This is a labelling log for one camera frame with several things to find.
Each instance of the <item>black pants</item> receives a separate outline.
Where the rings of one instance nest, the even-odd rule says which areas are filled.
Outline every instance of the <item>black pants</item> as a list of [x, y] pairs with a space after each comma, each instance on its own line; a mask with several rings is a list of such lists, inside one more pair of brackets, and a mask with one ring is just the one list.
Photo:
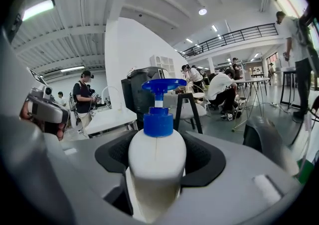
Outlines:
[[311, 66], [308, 59], [296, 62], [296, 75], [300, 97], [300, 111], [306, 113], [311, 83]]
[[194, 82], [194, 86], [193, 86], [193, 89], [194, 89], [194, 92], [197, 93], [197, 92], [203, 92], [200, 88], [201, 88], [201, 81], [198, 81], [198, 82]]
[[235, 96], [236, 96], [235, 90], [233, 88], [229, 88], [225, 90], [224, 92], [217, 94], [215, 100], [210, 100], [209, 102], [213, 105], [218, 106], [225, 101], [223, 111], [232, 111]]

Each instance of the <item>balcony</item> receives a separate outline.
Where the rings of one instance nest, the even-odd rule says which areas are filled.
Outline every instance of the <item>balcony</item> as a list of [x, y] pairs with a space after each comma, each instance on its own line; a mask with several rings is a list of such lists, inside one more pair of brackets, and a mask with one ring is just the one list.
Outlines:
[[194, 47], [191, 47], [181, 53], [185, 59], [201, 54], [203, 52], [211, 51], [218, 47], [234, 44], [254, 38], [261, 38], [266, 36], [276, 36], [278, 32], [274, 23], [253, 26], [249, 28], [240, 29], [230, 32], [205, 42], [202, 42]]

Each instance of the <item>camera lens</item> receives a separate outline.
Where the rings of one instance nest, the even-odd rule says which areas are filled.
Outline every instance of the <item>camera lens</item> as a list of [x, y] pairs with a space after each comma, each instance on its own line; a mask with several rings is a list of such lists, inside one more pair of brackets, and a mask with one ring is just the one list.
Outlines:
[[51, 95], [52, 89], [51, 89], [51, 88], [46, 88], [46, 89], [45, 89], [45, 93], [46, 93], [47, 95]]

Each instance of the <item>round ceiling light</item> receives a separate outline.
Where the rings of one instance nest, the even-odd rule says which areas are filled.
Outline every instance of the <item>round ceiling light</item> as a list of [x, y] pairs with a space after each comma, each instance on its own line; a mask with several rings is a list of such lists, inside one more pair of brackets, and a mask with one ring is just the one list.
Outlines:
[[207, 10], [205, 8], [202, 8], [198, 11], [199, 15], [205, 15], [207, 13]]

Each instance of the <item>hand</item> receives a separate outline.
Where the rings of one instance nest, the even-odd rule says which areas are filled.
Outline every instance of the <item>hand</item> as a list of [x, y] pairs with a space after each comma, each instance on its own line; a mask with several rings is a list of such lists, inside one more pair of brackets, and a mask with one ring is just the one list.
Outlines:
[[[22, 119], [25, 119], [25, 120], [31, 120], [31, 117], [32, 117], [32, 116], [29, 114], [28, 102], [29, 102], [29, 101], [24, 102], [23, 107], [22, 107], [21, 112], [20, 112], [20, 117], [21, 117]], [[43, 132], [45, 132], [44, 121], [32, 120], [32, 122], [33, 122], [34, 124], [36, 124]], [[60, 124], [58, 125], [58, 127], [57, 127], [58, 130], [57, 130], [57, 132], [56, 132], [55, 135], [58, 137], [59, 141], [61, 141], [62, 138], [63, 138], [63, 135], [64, 135], [64, 127], [65, 127], [65, 124], [63, 124], [63, 123], [60, 123]]]

